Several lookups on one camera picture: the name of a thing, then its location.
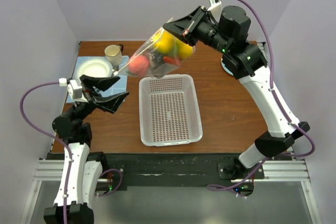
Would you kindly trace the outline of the polka dot zip bag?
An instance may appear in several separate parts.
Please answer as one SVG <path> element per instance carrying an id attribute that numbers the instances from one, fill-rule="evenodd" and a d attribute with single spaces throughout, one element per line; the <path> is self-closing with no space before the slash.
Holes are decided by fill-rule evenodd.
<path id="1" fill-rule="evenodd" d="M 163 27 L 160 27 L 154 34 L 156 34 L 158 32 L 162 33 L 163 31 L 164 31 Z M 179 68 L 178 66 L 166 64 L 163 61 L 164 56 L 179 58 L 178 55 L 177 55 L 177 45 L 176 45 L 176 41 L 179 40 L 179 39 L 177 39 L 176 37 L 174 37 L 172 35 L 175 39 L 174 49 L 169 54 L 162 54 L 162 53 L 158 52 L 153 47 L 154 42 L 152 40 L 152 36 L 139 49 L 137 49 L 137 51 L 132 56 L 137 56 L 137 55 L 146 56 L 149 60 L 150 66 L 149 66 L 149 69 L 147 71 L 147 74 L 144 77 L 154 77 L 154 78 L 159 79 L 159 78 L 161 78 L 161 77 L 163 77 L 163 76 L 169 74 L 170 72 Z M 144 77 L 137 77 L 137 76 L 131 75 L 128 72 L 128 62 L 129 62 L 129 60 L 126 62 L 126 64 L 123 67 L 121 67 L 119 69 L 118 74 L 119 75 L 130 76 L 130 77 L 136 77 L 136 78 L 144 78 Z"/>

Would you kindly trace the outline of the red fake apple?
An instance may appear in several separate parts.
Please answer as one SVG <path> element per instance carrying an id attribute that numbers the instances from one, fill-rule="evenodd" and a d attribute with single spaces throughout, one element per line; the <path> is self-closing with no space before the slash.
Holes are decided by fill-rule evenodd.
<path id="1" fill-rule="evenodd" d="M 137 77 L 144 77 L 149 69 L 149 60 L 146 56 L 132 56 L 128 62 L 128 72 Z"/>

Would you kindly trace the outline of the white plastic basket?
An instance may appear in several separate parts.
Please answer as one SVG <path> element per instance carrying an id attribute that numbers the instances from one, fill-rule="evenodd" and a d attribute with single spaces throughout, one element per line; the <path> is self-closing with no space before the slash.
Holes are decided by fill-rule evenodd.
<path id="1" fill-rule="evenodd" d="M 139 82 L 141 141 L 146 146 L 173 146 L 203 137 L 194 80 L 188 74 L 168 74 Z"/>

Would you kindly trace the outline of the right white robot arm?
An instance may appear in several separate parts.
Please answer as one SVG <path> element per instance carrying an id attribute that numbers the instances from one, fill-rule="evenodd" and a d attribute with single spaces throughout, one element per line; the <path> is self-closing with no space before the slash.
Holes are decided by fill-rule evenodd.
<path id="1" fill-rule="evenodd" d="M 310 129 L 307 122 L 299 121 L 282 103 L 292 122 L 285 119 L 277 104 L 283 99 L 270 82 L 268 62 L 259 47 L 247 41 L 250 23 L 239 6 L 224 7 L 218 24 L 212 23 L 210 12 L 200 6 L 189 15 L 163 25 L 164 30 L 190 46 L 201 41 L 220 52 L 222 63 L 249 92 L 266 122 L 267 131 L 225 167 L 232 179 L 246 178 L 257 163 L 286 151 Z"/>

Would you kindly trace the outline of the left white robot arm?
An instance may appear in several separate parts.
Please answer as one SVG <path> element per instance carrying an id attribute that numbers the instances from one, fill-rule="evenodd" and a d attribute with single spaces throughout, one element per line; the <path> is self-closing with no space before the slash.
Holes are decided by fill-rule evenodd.
<path id="1" fill-rule="evenodd" d="M 103 97 L 120 80 L 119 76 L 91 77 L 81 75 L 79 79 L 59 79 L 74 101 L 64 113 L 52 123 L 53 130 L 65 144 L 64 166 L 61 182 L 53 206 L 44 211 L 46 223 L 93 223 L 92 200 L 99 178 L 108 174 L 109 165 L 103 152 L 90 152 L 91 125 L 84 119 L 95 109 L 115 113 L 127 91 Z"/>

